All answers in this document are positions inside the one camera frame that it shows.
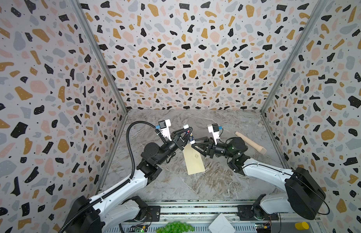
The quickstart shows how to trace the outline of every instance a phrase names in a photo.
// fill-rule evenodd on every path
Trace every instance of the yellow cup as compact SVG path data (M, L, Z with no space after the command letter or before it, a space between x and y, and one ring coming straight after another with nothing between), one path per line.
M309 229L309 225L307 224L307 222L296 223L295 227L297 230L308 230Z

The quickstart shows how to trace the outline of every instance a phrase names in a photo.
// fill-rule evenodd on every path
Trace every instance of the wooden rolling pin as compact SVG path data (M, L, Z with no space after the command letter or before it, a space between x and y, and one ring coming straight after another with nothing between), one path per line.
M253 142L252 140L247 138L245 135L239 133L238 131L236 131L235 134L236 134L236 136L241 137L244 140L244 142L248 143L251 147L256 149L259 153L265 154L267 152L266 148L264 148L263 146L258 145L257 143Z

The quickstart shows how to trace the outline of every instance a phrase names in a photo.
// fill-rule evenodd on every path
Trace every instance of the gray marble surface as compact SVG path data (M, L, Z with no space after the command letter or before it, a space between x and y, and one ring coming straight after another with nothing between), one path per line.
M171 121L170 132L188 124L193 128L192 133L195 138L211 137L207 125L212 123L218 123L224 128L222 141L234 137L234 133L239 131L267 149L267 153L262 155L248 145L249 149L245 152L246 155L258 161L281 167L279 157L258 112L243 110L131 110L103 189L109 188L131 172L125 137L129 124L137 120L144 120L158 125L159 120L165 119ZM140 154L149 142L162 145L162 141L151 127L137 124L131 128L130 143L135 157L135 165L141 161ZM224 157L210 159L202 156L202 160L206 171L188 175L183 152L178 150L177 155L169 164L160 165L163 171L158 178L135 195L139 195L143 200L231 200L256 199L260 194L277 192L275 186L263 180L234 173L228 167Z

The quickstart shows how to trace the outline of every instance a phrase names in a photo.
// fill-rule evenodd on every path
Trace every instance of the patterned wall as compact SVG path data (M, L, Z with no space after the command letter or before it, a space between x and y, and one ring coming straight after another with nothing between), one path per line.
M361 1L329 1L265 116L325 191L328 232L361 233Z
M317 1L80 2L129 109L259 109Z
M0 1L0 232L55 232L121 120L66 1Z

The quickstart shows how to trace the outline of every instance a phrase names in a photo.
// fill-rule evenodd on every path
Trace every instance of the metal frame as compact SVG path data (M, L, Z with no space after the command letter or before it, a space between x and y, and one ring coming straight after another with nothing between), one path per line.
M270 105L271 100L274 98L276 91L278 90L280 84L284 80L286 74L288 73L288 71L290 69L290 66L292 65L293 61L297 57L302 46L304 46L304 43L305 43L308 35L312 31L312 28L315 25L315 23L318 21L318 18L321 15L321 13L323 12L323 9L325 8L325 5L327 2L328 2L328 0L319 0L316 3L314 9L311 12L310 19L307 21L306 25L304 26L304 31L299 36L299 39L298 39L297 43L295 44L292 52L290 53L287 62L284 64L283 68L281 69L281 72L280 72L278 78L276 79L274 85L271 88L271 91L269 92L265 102L262 105L262 108L260 110L261 114L264 113L266 111L266 109L268 108L268 106Z

